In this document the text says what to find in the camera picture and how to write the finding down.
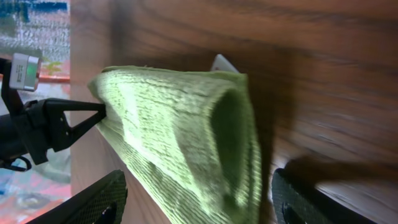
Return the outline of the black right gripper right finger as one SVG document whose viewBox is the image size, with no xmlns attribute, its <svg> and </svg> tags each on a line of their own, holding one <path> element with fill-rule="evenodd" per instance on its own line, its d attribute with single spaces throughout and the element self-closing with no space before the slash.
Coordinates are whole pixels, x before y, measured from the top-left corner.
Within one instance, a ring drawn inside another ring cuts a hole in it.
<svg viewBox="0 0 398 224">
<path fill-rule="evenodd" d="M 283 168 L 273 173 L 271 193 L 277 222 L 281 224 L 376 224 Z"/>
</svg>

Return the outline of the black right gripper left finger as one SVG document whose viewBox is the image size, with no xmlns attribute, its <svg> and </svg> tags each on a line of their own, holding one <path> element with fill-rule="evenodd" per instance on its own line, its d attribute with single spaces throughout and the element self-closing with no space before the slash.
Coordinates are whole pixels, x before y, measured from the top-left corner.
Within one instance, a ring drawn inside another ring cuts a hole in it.
<svg viewBox="0 0 398 224">
<path fill-rule="evenodd" d="M 114 170 L 28 224 L 120 224 L 127 195 L 124 172 Z"/>
</svg>

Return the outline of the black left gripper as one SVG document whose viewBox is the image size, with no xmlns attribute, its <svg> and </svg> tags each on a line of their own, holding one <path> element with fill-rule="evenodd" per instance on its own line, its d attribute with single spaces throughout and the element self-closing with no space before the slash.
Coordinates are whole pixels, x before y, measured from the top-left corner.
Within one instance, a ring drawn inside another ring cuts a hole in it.
<svg viewBox="0 0 398 224">
<path fill-rule="evenodd" d="M 19 90 L 9 87 L 11 66 L 12 59 L 1 59 L 1 98 L 9 112 L 1 116 L 2 166 L 10 166 L 17 159 L 31 165 L 25 154 L 36 165 L 47 162 L 45 127 L 50 134 L 50 147 L 58 152 L 71 147 L 105 118 L 104 104 L 56 98 L 44 101 L 44 117 L 38 101 L 23 103 Z"/>
</svg>

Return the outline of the light green microfiber cloth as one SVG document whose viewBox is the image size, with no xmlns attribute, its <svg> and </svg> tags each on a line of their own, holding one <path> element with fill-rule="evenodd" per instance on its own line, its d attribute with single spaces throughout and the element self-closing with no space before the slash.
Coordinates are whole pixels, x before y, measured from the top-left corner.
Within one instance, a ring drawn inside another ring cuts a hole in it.
<svg viewBox="0 0 398 224">
<path fill-rule="evenodd" d="M 257 223 L 261 147 L 244 73 L 104 68 L 98 130 L 172 223 Z"/>
</svg>

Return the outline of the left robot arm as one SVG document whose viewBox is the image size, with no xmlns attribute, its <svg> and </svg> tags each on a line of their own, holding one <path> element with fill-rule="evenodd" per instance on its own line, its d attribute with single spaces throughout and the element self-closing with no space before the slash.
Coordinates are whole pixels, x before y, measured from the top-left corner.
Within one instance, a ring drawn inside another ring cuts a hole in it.
<svg viewBox="0 0 398 224">
<path fill-rule="evenodd" d="M 23 103 L 12 78 L 37 78 L 40 59 L 29 61 L 28 55 L 16 54 L 12 60 L 1 59 L 1 98 L 8 114 L 1 116 L 1 168 L 25 172 L 32 163 L 24 157 L 29 154 L 36 165 L 47 162 L 47 151 L 69 148 L 95 124 L 106 117 L 104 104 L 47 98 Z M 66 111 L 94 111 L 95 114 L 71 127 Z"/>
</svg>

